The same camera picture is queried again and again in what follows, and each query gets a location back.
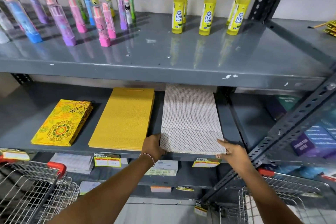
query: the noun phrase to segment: pink base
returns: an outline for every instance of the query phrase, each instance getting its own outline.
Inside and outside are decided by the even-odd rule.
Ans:
[[[108,30],[108,36],[111,38],[111,39],[114,39],[114,38],[117,38],[117,35],[116,35],[116,32],[109,29]]]
[[[85,25],[77,25],[77,29],[79,33],[86,33],[87,29]]]
[[[99,38],[99,42],[100,42],[100,45],[103,46],[103,47],[109,47],[111,46],[111,41],[109,38],[107,39],[101,39]]]

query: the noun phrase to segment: hand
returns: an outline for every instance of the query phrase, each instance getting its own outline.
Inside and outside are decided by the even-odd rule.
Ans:
[[[217,154],[216,158],[226,160],[236,173],[240,176],[246,171],[255,170],[246,150],[238,144],[231,144],[224,139],[217,142],[226,148],[226,154]]]
[[[141,153],[151,155],[155,162],[157,162],[163,154],[166,154],[166,151],[161,149],[159,145],[160,137],[161,134],[146,137],[142,145]]]

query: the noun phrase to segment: person's left arm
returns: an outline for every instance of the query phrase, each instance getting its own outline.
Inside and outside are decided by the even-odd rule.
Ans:
[[[141,153],[157,162],[164,154],[159,146],[160,135],[145,138]],[[143,154],[116,175],[100,184],[56,215],[48,224],[114,223],[140,179],[153,165]]]

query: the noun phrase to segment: metal wire grid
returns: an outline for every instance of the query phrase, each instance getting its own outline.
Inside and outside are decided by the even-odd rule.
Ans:
[[[316,223],[328,224],[323,217],[319,206],[326,206],[328,202],[322,198],[317,204],[312,197],[322,197],[321,190],[330,189],[325,183],[309,180],[305,178],[284,175],[275,173],[274,177],[264,176],[266,182],[271,186],[276,194],[287,204],[294,207],[296,215],[300,220],[306,224]],[[314,215],[312,216],[308,212],[312,212],[312,209],[305,207],[305,203],[309,203],[314,207]],[[239,216],[238,223],[259,224],[262,223],[260,214],[257,210],[253,197],[250,196],[246,187],[243,187],[239,191]]]
[[[79,188],[44,163],[16,162],[0,167],[0,219],[4,223],[44,223],[78,196]]]

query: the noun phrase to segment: person's left hand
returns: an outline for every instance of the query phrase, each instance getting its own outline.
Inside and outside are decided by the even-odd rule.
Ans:
[[[142,145],[141,153],[151,155],[155,162],[157,162],[161,156],[166,153],[166,151],[161,149],[159,145],[160,137],[161,134],[146,137]]]

